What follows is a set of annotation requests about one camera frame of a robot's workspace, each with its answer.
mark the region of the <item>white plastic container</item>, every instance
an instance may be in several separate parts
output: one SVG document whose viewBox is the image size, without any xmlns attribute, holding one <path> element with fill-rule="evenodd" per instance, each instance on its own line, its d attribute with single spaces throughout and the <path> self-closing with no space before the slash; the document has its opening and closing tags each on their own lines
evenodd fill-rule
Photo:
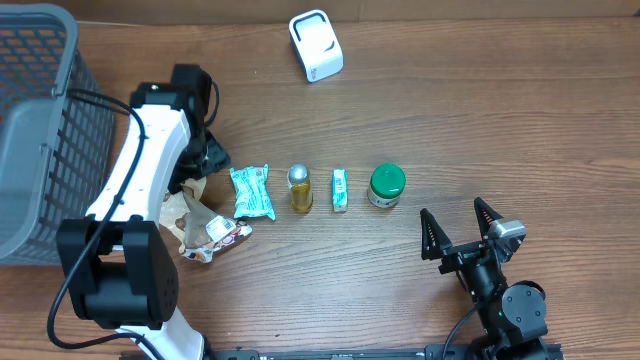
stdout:
<svg viewBox="0 0 640 360">
<path fill-rule="evenodd" d="M 289 22 L 289 33 L 309 82 L 342 70 L 342 48 L 324 11 L 316 9 L 294 17 Z"/>
</svg>

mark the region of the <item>tabletop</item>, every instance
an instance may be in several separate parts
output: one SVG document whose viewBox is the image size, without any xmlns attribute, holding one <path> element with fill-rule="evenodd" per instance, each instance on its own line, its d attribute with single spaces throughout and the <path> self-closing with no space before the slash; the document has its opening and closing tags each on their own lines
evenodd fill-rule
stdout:
<svg viewBox="0 0 640 360">
<path fill-rule="evenodd" d="M 309 84 L 287 26 L 81 28 L 79 48 L 106 94 L 197 63 L 220 87 L 211 130 L 234 168 L 269 164 L 277 220 L 200 264 L 163 238 L 180 277 L 178 306 L 216 350 L 415 348 L 444 342 L 472 306 L 454 275 L 420 259 L 419 211 L 456 244 L 478 240 L 473 199 L 517 216 L 528 235 L 503 266 L 547 293 L 548 343 L 567 359 L 640 352 L 640 47 L 637 18 L 338 23 L 344 69 Z M 127 122 L 118 119 L 114 153 Z M 314 206 L 289 205 L 286 172 L 311 171 Z M 395 163 L 407 186 L 391 210 L 365 192 Z M 334 213 L 335 168 L 349 210 Z M 225 169 L 203 202 L 233 214 Z M 115 359 L 127 340 L 63 352 L 45 322 L 58 267 L 0 270 L 0 358 Z M 58 335 L 109 333 L 74 315 Z M 482 333 L 477 319 L 455 342 Z"/>
</svg>

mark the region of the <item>silver cap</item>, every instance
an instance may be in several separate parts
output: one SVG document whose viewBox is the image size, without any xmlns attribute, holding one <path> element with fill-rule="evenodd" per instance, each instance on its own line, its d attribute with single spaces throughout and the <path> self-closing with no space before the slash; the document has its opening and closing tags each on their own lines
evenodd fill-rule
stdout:
<svg viewBox="0 0 640 360">
<path fill-rule="evenodd" d="M 289 169 L 289 182 L 292 184 L 300 184 L 309 179 L 309 170 L 303 164 L 293 164 Z"/>
</svg>

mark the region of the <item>plastic crate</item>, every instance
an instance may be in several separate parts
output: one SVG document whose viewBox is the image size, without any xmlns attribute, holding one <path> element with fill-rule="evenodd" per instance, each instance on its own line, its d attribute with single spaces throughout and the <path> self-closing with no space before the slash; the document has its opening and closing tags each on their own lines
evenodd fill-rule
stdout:
<svg viewBox="0 0 640 360">
<path fill-rule="evenodd" d="M 66 97 L 100 91 L 77 42 L 61 7 L 0 5 L 0 264 L 59 264 L 58 225 L 102 189 L 114 116 Z"/>
</svg>

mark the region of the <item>green can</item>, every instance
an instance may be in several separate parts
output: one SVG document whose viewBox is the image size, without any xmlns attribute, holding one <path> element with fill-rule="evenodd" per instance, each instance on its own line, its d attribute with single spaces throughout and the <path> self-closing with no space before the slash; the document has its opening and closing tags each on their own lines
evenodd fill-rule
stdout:
<svg viewBox="0 0 640 360">
<path fill-rule="evenodd" d="M 395 164 L 378 166 L 371 175 L 367 196 L 369 201 L 377 207 L 389 208 L 400 200 L 407 178 L 404 171 Z"/>
</svg>

